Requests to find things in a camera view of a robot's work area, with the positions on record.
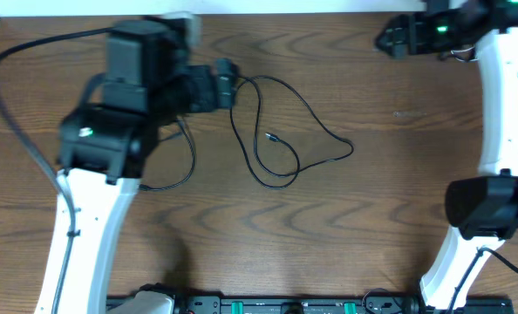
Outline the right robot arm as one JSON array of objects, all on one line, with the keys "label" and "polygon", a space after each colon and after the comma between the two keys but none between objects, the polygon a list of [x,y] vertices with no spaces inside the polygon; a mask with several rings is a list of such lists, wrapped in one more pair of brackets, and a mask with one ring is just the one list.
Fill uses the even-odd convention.
[{"label": "right robot arm", "polygon": [[431,1],[393,17],[375,38],[393,58],[435,54],[479,65],[482,149],[478,174],[446,189],[448,229],[419,293],[401,313],[509,313],[500,297],[472,299],[471,285],[518,230],[518,1],[469,0],[457,8]]}]

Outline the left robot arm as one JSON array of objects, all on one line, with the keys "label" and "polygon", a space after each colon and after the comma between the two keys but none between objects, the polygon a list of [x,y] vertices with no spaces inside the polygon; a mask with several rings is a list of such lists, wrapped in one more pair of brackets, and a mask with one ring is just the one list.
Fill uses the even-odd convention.
[{"label": "left robot arm", "polygon": [[189,12],[116,23],[106,68],[59,128],[59,192],[36,312],[102,313],[119,232],[159,130],[181,115],[230,109],[237,67],[191,65],[200,19]]}]

